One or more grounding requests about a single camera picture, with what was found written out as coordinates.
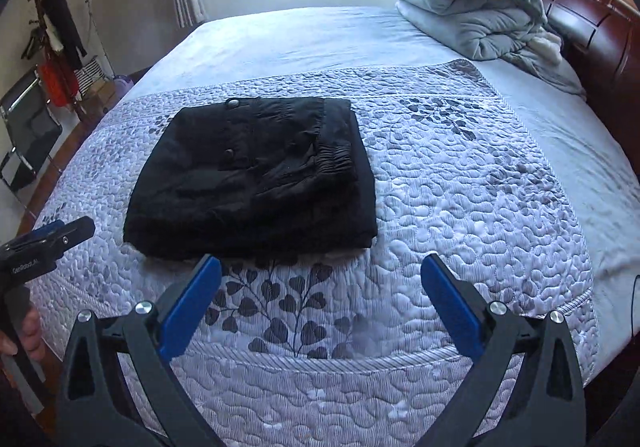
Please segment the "left hand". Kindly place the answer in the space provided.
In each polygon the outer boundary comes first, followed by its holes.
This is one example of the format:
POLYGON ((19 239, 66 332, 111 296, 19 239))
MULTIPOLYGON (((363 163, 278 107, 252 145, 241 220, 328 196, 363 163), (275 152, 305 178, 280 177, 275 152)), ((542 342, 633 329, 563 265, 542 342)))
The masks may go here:
MULTIPOLYGON (((42 338, 40 314, 34 305, 29 305, 21 330, 17 334, 29 358, 40 363, 46 355, 46 344, 42 338)), ((2 355, 7 356, 17 353, 16 344, 4 333, 1 333, 0 351, 2 355)))

